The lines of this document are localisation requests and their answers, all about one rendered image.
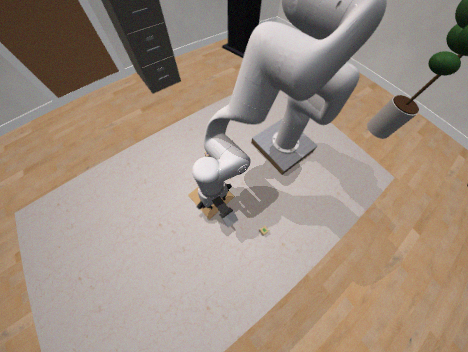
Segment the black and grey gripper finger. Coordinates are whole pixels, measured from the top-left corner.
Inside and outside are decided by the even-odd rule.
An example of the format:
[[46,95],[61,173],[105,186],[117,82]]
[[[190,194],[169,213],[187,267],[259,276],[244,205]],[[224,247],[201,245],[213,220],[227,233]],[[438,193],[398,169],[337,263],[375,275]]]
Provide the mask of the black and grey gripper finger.
[[[204,206],[204,204],[202,203],[202,201],[200,201],[200,203],[197,205],[197,208],[198,208],[198,209],[201,209],[201,208],[206,208],[206,207]],[[207,207],[207,208],[211,208],[211,210],[213,209],[212,206],[209,206],[209,207]]]
[[[227,188],[228,188],[228,191],[229,191],[229,189],[232,187],[232,185],[231,185],[231,184],[226,184],[226,185],[227,185]],[[227,195],[227,194],[226,194],[226,195]],[[222,197],[222,199],[224,198],[223,200],[226,200],[226,199],[225,199],[226,195],[225,195],[224,197]]]

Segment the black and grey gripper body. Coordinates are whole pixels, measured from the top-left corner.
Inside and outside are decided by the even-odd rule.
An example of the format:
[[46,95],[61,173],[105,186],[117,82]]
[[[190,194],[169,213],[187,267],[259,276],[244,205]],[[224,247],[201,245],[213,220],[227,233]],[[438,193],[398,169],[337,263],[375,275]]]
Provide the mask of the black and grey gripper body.
[[[224,197],[224,196],[228,193],[228,188],[227,188],[226,183],[224,182],[223,184],[224,184],[223,191],[222,191],[222,193],[219,195],[221,198]],[[199,188],[198,188],[198,195],[199,195],[199,198],[200,198],[200,200],[203,202],[203,204],[204,204],[205,207],[209,207],[209,206],[211,206],[212,204],[214,204],[214,203],[212,202],[212,200],[218,197],[218,196],[217,196],[217,197],[214,197],[213,199],[210,199],[210,198],[204,196],[204,195],[201,193],[201,191],[200,191]]]

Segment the tan flat mat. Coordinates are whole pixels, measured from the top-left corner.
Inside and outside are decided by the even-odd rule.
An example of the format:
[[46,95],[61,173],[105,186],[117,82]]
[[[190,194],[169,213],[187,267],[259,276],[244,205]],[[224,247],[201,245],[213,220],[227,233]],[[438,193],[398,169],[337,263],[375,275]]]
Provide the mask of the tan flat mat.
[[[199,188],[199,187],[197,187],[194,191],[192,191],[192,192],[189,194],[189,197],[194,201],[194,203],[195,203],[196,205],[198,205],[199,202],[201,201],[201,200],[199,199],[199,196],[198,196],[198,188]],[[225,197],[226,200],[223,200],[223,199],[222,199],[222,200],[225,202],[225,204],[227,204],[227,203],[230,202],[234,197],[235,197],[235,196],[234,196],[230,191],[228,191],[228,193],[227,193],[227,195],[226,195],[226,197]],[[211,206],[212,206],[212,208],[213,208],[212,210],[211,210],[211,208],[208,209],[207,207],[201,209],[201,211],[208,217],[209,220],[219,211],[219,210],[217,209],[217,207],[215,207],[214,204],[212,204]]]

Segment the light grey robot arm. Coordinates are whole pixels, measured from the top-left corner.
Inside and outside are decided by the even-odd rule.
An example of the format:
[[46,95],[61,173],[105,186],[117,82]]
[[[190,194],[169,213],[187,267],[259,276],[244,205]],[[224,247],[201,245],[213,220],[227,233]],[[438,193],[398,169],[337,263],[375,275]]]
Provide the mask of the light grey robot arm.
[[309,119],[331,123],[354,91],[360,74],[347,61],[377,29],[386,6],[387,0],[282,0],[287,19],[303,32],[272,21],[253,30],[230,103],[207,125],[204,148],[210,157],[192,168],[201,193],[218,196],[212,202],[228,228],[238,218],[219,196],[223,183],[251,163],[225,135],[229,121],[262,123],[281,90],[288,101],[272,144],[281,153],[295,152]]

